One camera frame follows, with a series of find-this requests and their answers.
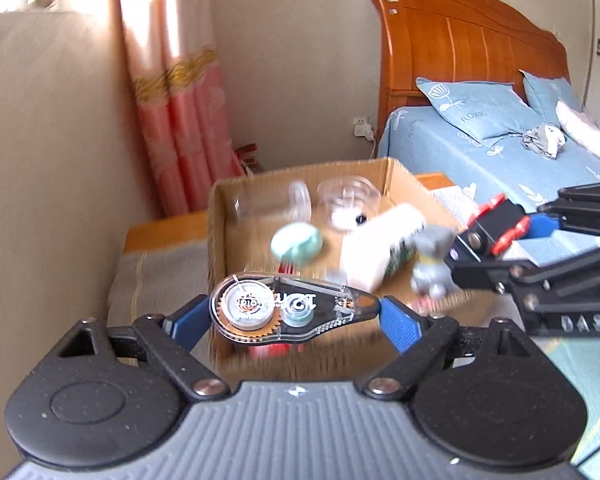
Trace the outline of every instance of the pink curtain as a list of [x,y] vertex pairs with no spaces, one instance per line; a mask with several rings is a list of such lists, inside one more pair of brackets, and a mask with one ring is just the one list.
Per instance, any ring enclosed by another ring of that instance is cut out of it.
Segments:
[[142,134],[167,215],[204,209],[234,151],[209,0],[120,0]]

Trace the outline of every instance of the red gripper part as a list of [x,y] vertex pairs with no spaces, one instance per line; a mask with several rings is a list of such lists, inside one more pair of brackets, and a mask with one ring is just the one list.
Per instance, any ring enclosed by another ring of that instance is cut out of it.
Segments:
[[498,256],[511,247],[513,240],[522,238],[529,231],[531,226],[531,218],[523,216],[516,225],[506,231],[491,248],[491,254]]
[[480,216],[496,208],[506,199],[507,195],[505,195],[504,193],[498,193],[497,195],[491,197],[491,199],[486,204],[478,206],[478,208],[471,214],[471,216],[469,216],[469,220],[466,223],[467,227],[471,227],[471,224],[473,224],[477,218],[480,218]]

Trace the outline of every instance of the gray ridged surface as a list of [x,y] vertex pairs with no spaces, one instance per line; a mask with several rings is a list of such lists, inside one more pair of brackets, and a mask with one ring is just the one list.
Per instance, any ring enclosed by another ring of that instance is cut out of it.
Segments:
[[[295,387],[304,393],[294,396]],[[99,472],[24,463],[9,480],[575,480],[568,465],[489,473],[426,441],[396,403],[349,383],[245,383],[229,400],[195,405],[180,429],[142,458]]]

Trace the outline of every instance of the cable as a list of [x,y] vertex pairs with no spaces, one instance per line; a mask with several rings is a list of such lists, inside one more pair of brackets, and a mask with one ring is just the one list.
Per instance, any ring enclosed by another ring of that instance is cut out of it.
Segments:
[[594,450],[591,451],[588,455],[585,455],[585,457],[582,460],[575,463],[574,466],[580,467],[582,464],[584,464],[585,462],[588,462],[591,458],[593,458],[593,456],[596,455],[598,452],[600,452],[600,445],[597,446],[596,448],[594,448]]
[[589,53],[589,66],[587,68],[587,75],[584,79],[584,92],[582,93],[582,105],[586,105],[587,97],[589,96],[589,86],[591,85],[591,73],[593,72],[593,64],[596,58],[596,49],[598,45],[598,32],[596,30],[596,0],[591,0],[591,45]]

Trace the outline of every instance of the table surface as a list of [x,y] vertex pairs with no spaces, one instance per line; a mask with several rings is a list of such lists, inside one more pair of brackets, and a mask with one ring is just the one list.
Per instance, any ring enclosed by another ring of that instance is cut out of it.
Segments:
[[[455,185],[444,173],[423,173],[416,178],[429,190]],[[126,234],[125,253],[156,251],[205,238],[206,211],[198,211],[132,227]]]

